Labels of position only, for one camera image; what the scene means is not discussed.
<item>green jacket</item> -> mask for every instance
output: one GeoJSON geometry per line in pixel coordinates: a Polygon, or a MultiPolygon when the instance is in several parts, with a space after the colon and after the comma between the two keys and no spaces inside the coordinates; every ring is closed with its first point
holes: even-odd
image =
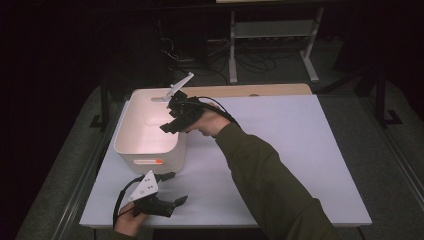
{"type": "Polygon", "coordinates": [[[233,123],[221,130],[216,142],[240,195],[269,239],[339,239],[319,200],[281,163],[271,145],[233,123]]]}

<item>person's left hand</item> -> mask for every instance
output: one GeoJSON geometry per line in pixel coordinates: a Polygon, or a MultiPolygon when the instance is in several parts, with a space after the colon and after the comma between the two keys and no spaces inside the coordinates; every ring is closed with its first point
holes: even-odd
{"type": "Polygon", "coordinates": [[[148,215],[140,213],[133,216],[134,203],[129,202],[119,211],[118,219],[116,220],[115,232],[119,232],[128,236],[136,237],[141,225],[147,219],[148,215]]]}

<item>floor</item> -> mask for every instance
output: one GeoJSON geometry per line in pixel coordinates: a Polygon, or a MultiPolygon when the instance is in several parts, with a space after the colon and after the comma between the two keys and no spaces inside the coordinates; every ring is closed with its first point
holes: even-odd
{"type": "MultiPolygon", "coordinates": [[[[238,84],[307,83],[317,91],[345,76],[332,70],[342,45],[338,39],[321,40],[313,49],[311,61],[320,77],[317,84],[309,82],[298,54],[304,46],[302,39],[252,41],[240,43],[237,48],[238,84]]],[[[179,64],[173,71],[175,80],[181,78],[182,71],[188,70],[196,75],[191,81],[193,86],[228,84],[226,57],[217,57],[207,68],[190,61],[179,64]]],[[[353,79],[330,93],[319,95],[373,221],[370,226],[337,230],[341,238],[347,240],[422,239],[424,208],[416,180],[424,180],[424,149],[421,147],[424,145],[424,123],[408,107],[402,92],[388,83],[386,107],[394,110],[403,124],[382,128],[373,116],[374,92],[368,97],[357,97],[354,93],[359,80],[353,79]]],[[[111,106],[112,122],[115,109],[119,110],[119,104],[111,106]]],[[[101,132],[89,127],[93,117],[99,114],[100,90],[96,89],[81,109],[18,239],[107,238],[107,229],[93,231],[78,224],[90,185],[95,181],[97,162],[101,159],[101,150],[93,149],[102,149],[108,143],[110,130],[101,132]],[[62,190],[62,196],[58,196],[58,189],[67,187],[73,190],[62,190]],[[46,204],[63,211],[46,213],[46,204]]],[[[139,236],[143,240],[153,237],[151,229],[144,229],[139,236]]]]}

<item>white object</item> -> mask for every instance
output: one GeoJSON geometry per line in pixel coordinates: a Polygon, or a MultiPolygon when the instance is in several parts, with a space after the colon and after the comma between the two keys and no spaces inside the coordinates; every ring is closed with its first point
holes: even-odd
{"type": "Polygon", "coordinates": [[[171,89],[169,90],[169,92],[162,97],[163,101],[169,101],[171,99],[172,96],[174,96],[174,94],[176,92],[178,92],[178,90],[180,90],[188,81],[190,81],[190,79],[194,76],[193,73],[188,73],[188,76],[185,77],[184,79],[182,79],[181,81],[179,81],[178,83],[176,83],[175,85],[171,85],[171,89]]]}
{"type": "MultiPolygon", "coordinates": [[[[314,95],[217,98],[248,133],[269,142],[281,161],[320,199],[338,227],[371,224],[371,219],[314,95]]],[[[256,227],[233,183],[227,162],[213,138],[197,131],[188,136],[185,166],[172,181],[161,183],[166,198],[190,196],[172,218],[150,216],[154,228],[256,227]]],[[[80,224],[111,227],[119,191],[137,175],[109,148],[80,224]]]]}
{"type": "Polygon", "coordinates": [[[137,188],[128,198],[128,201],[135,201],[140,198],[144,198],[146,196],[157,193],[159,190],[158,183],[156,182],[155,175],[152,171],[149,171],[141,180],[140,184],[138,184],[137,188]]]}
{"type": "Polygon", "coordinates": [[[135,173],[153,170],[163,174],[183,168],[187,134],[163,132],[160,126],[174,118],[169,115],[167,102],[153,101],[164,96],[167,90],[135,91],[119,124],[114,148],[135,173]]]}

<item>hand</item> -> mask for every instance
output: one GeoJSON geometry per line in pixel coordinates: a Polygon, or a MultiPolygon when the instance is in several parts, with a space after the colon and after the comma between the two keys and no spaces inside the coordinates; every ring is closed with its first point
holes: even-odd
{"type": "Polygon", "coordinates": [[[193,123],[188,128],[184,129],[183,132],[190,132],[192,130],[198,129],[204,136],[215,137],[221,131],[222,128],[227,126],[230,123],[228,119],[219,115],[218,113],[204,109],[202,117],[193,123]]]}
{"type": "Polygon", "coordinates": [[[141,225],[147,219],[148,215],[140,213],[133,216],[134,203],[129,202],[119,211],[118,219],[115,224],[115,232],[119,232],[131,237],[136,237],[141,225]]]}

